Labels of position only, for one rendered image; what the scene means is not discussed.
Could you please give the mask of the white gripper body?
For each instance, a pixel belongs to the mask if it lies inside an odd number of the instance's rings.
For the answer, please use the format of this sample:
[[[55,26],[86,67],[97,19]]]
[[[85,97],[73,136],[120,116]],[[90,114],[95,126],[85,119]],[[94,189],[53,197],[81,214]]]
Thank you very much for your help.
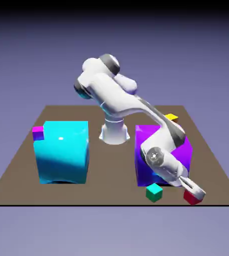
[[[195,182],[193,182],[190,178],[180,176],[179,181],[181,185],[189,192],[191,193],[197,200],[203,200],[206,192],[199,187]]]

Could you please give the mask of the small red cube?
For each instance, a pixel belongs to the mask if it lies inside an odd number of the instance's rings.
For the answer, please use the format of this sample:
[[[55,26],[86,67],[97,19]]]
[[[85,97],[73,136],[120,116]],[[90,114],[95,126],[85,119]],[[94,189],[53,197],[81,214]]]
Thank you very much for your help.
[[[190,193],[188,190],[184,190],[183,198],[185,201],[187,201],[190,205],[197,205],[199,204],[202,199],[196,198],[192,193]]]

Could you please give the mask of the small green cube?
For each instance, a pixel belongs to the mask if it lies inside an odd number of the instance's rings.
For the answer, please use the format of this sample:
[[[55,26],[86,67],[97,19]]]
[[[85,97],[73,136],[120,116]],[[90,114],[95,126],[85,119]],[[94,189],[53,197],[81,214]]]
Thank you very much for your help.
[[[153,203],[159,201],[163,197],[163,188],[153,183],[146,187],[146,197]]]

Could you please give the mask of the small yellow cube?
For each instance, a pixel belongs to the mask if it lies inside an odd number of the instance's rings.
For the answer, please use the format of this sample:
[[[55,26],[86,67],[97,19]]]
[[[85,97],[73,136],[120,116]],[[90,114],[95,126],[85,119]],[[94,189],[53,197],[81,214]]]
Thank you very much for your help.
[[[172,114],[172,113],[166,114],[165,117],[166,117],[168,120],[170,120],[170,121],[172,121],[172,122],[174,122],[174,123],[177,123],[178,120],[179,120],[179,117],[176,116],[176,115],[174,115],[174,114]]]

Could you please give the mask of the small magenta cube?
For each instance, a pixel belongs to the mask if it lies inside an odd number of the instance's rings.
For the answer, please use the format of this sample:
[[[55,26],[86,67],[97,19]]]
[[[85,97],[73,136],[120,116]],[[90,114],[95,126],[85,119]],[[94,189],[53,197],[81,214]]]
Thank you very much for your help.
[[[32,137],[34,141],[42,141],[45,139],[44,136],[44,127],[43,126],[34,126],[32,128]]]

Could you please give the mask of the large purple box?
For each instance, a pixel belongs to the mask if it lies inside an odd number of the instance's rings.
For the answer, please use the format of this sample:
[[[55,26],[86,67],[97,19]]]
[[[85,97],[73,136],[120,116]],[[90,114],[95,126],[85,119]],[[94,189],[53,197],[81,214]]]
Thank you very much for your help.
[[[141,144],[158,131],[159,128],[159,125],[152,124],[135,125],[134,163],[137,185],[139,187],[147,187],[153,183],[159,186],[170,186],[165,180],[154,173],[141,157]],[[185,137],[184,144],[174,149],[171,154],[183,164],[186,168],[185,174],[188,176],[193,148],[187,136]]]

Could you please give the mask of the large cyan box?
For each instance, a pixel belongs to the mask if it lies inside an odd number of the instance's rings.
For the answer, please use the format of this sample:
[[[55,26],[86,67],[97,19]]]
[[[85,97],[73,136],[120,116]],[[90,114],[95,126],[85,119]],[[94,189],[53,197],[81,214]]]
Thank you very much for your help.
[[[41,184],[85,184],[89,166],[87,121],[45,121],[44,140],[33,141]]]

